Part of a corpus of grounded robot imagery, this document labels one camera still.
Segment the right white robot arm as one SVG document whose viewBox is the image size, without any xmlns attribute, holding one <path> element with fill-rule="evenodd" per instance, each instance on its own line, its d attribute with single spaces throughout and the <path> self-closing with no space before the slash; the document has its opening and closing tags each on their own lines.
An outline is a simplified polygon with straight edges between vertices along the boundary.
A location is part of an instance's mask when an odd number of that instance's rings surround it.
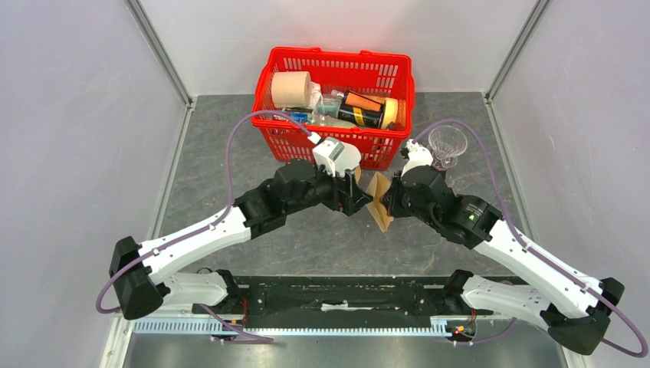
<svg viewBox="0 0 650 368">
<path fill-rule="evenodd" d="M 449 242 L 484 255 L 526 282 L 499 286 L 470 271 L 455 271 L 442 293 L 453 314 L 469 307 L 509 314 L 545 330 L 559 345 L 588 356 L 604 342 L 624 285 L 597 279 L 559 260 L 510 228 L 504 215 L 475 195 L 456 195 L 429 166 L 396 171 L 381 203 L 394 218 L 416 218 Z"/>
</svg>

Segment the white paper coffee filter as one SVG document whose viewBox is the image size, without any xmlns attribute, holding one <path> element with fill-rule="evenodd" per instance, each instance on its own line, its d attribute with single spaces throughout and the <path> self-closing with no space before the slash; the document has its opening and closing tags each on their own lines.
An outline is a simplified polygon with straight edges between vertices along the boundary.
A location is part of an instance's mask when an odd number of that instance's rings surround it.
<svg viewBox="0 0 650 368">
<path fill-rule="evenodd" d="M 343 170 L 354 170 L 360 165 L 361 153 L 358 148 L 350 143 L 343 142 L 343 152 L 340 155 L 340 163 Z"/>
</svg>

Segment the clear glass dripper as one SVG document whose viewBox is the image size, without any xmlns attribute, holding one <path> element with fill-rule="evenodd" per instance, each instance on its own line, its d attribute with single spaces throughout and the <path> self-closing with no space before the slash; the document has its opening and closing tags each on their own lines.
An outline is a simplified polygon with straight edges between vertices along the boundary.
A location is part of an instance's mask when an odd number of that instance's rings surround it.
<svg viewBox="0 0 650 368">
<path fill-rule="evenodd" d="M 433 155 L 432 165 L 438 171 L 447 171 L 456 166 L 458 157 L 468 147 L 468 140 L 456 126 L 445 125 L 436 127 L 428 134 L 428 144 Z"/>
</svg>

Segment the brown paper coffee filter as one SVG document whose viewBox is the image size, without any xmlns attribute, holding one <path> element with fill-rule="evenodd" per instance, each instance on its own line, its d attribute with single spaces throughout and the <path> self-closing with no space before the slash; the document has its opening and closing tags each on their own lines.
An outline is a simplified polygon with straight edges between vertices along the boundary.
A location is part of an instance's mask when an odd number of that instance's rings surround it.
<svg viewBox="0 0 650 368">
<path fill-rule="evenodd" d="M 366 205 L 370 215 L 382 233 L 386 233 L 394 218 L 389 215 L 382 197 L 389 191 L 391 182 L 380 172 L 375 172 L 367 187 L 367 192 L 373 197 Z"/>
</svg>

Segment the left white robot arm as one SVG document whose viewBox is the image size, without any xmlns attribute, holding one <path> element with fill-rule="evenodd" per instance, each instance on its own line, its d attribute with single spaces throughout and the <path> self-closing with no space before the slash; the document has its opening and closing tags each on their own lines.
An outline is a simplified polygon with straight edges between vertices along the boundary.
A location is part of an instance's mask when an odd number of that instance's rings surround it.
<svg viewBox="0 0 650 368">
<path fill-rule="evenodd" d="M 305 209 L 324 205 L 351 216 L 372 200 L 358 186 L 354 171 L 331 176 L 322 166 L 292 159 L 210 218 L 149 241 L 121 238 L 109 268 L 117 310 L 127 320 L 173 304 L 204 304 L 231 313 L 241 294 L 229 271 L 199 275 L 183 273 L 182 268 L 272 232 L 284 226 L 289 215 Z"/>
</svg>

